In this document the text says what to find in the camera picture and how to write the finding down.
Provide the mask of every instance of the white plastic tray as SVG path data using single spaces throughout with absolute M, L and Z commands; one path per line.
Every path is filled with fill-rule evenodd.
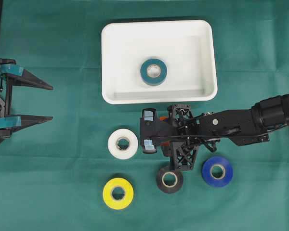
M 167 66 L 158 86 L 143 82 L 150 58 Z M 206 101 L 217 93 L 211 26 L 203 20 L 113 23 L 102 30 L 102 95 L 111 104 Z

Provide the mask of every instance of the green cloth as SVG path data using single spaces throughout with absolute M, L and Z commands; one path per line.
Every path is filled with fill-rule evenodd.
M 193 102 L 195 115 L 248 109 L 289 93 L 289 0 L 4 0 L 0 57 L 54 86 L 15 87 L 13 112 L 54 116 L 0 145 L 0 231 L 289 231 L 289 128 L 271 141 L 201 148 L 183 187 L 165 194 L 155 182 L 168 163 L 161 151 L 117 160 L 107 139 L 118 128 L 139 134 L 141 110 L 166 115 L 170 103 L 110 105 L 101 94 L 101 31 L 112 22 L 204 19 L 213 29 L 218 93 Z M 234 177 L 207 185 L 201 166 L 226 157 Z M 135 189 L 123 211 L 102 200 L 108 179 Z

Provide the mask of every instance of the teal tape roll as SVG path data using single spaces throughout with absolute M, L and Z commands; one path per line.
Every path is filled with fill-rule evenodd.
M 21 126 L 21 117 L 20 116 L 11 116 L 0 118 L 0 129 L 1 128 L 11 128 L 11 127 L 20 127 Z
M 140 74 L 146 84 L 157 86 L 165 80 L 167 67 L 159 59 L 149 59 L 142 64 Z

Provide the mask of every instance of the tape roll core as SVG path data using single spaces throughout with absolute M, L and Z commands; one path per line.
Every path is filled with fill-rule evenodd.
M 124 196 L 121 199 L 115 199 L 113 190 L 120 187 L 124 191 Z M 105 204 L 112 209 L 122 210 L 131 204 L 134 198 L 134 189 L 126 179 L 113 178 L 109 180 L 103 188 L 103 200 Z
M 146 73 L 149 77 L 151 78 L 157 78 L 160 76 L 161 73 L 161 69 L 158 65 L 156 64 L 151 64 L 148 66 L 148 68 L 146 69 Z
M 215 177 L 215 176 L 213 175 L 212 171 L 213 171 L 213 168 L 214 168 L 214 167 L 219 167 L 219 168 L 221 168 L 221 170 L 222 170 L 222 175 L 221 175 L 220 177 Z M 225 175 L 226 175 L 226 169 L 224 168 L 224 166 L 222 166 L 222 165 L 220 165 L 220 164 L 215 164 L 215 165 L 213 165 L 213 166 L 211 167 L 211 169 L 210 169 L 210 174 L 211 174 L 211 176 L 212 176 L 214 179 L 221 180 L 221 179 L 223 179 L 223 178 L 225 177 Z
M 167 184 L 165 183 L 165 176 L 168 175 L 168 174 L 174 176 L 174 179 L 175 179 L 175 180 L 174 180 L 174 183 L 173 183 L 172 185 L 167 185 Z M 165 187 L 167 187 L 167 188 L 173 188 L 173 187 L 178 183 L 178 177 L 177 177 L 177 175 L 175 175 L 173 172 L 165 172 L 165 173 L 163 174 L 163 176 L 162 176 L 162 183 L 163 183 L 163 185 L 164 185 Z
M 126 141 L 129 143 L 126 149 L 122 149 L 122 148 L 119 146 L 119 142 L 120 142 L 121 140 L 126 140 Z M 122 152 L 128 150 L 128 149 L 130 148 L 130 140 L 129 140 L 129 138 L 123 137 L 123 136 L 120 137 L 120 138 L 118 138 L 118 139 L 117 139 L 117 142 L 116 142 L 116 146 L 117 146 L 118 150 L 120 150 L 120 151 L 122 151 Z

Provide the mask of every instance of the black metal frame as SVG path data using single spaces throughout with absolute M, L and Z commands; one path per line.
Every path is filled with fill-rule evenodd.
M 140 118 L 140 143 L 145 154 L 157 152 L 170 157 L 172 170 L 192 170 L 199 148 L 211 152 L 221 138 L 237 146 L 267 142 L 268 133 L 289 126 L 289 94 L 256 103 L 248 110 L 226 110 L 193 117 L 188 104 L 167 108 L 168 117 L 157 117 L 154 108 L 146 108 Z
M 0 17 L 2 11 L 2 0 L 0 0 Z M 0 65 L 2 64 L 12 64 L 15 65 L 16 61 L 13 59 L 0 59 Z M 5 101 L 0 97 L 0 118 L 2 117 L 11 117 L 11 116 L 19 116 L 21 118 L 21 126 L 11 127 L 11 128 L 3 128 L 0 129 L 0 143 L 5 139 L 11 137 L 13 132 L 17 132 L 24 128 L 30 127 L 35 124 L 44 123 L 52 120 L 51 116 L 34 116 L 34 115 L 12 115 L 12 92 L 13 86 L 26 86 L 26 87 L 34 87 L 41 88 L 46 90 L 52 90 L 53 87 L 43 80 L 37 78 L 27 70 L 23 70 L 22 75 L 14 75 L 11 73 L 4 74 L 5 82 L 6 82 L 6 94 Z M 0 93 L 3 91 L 3 77 L 0 80 Z

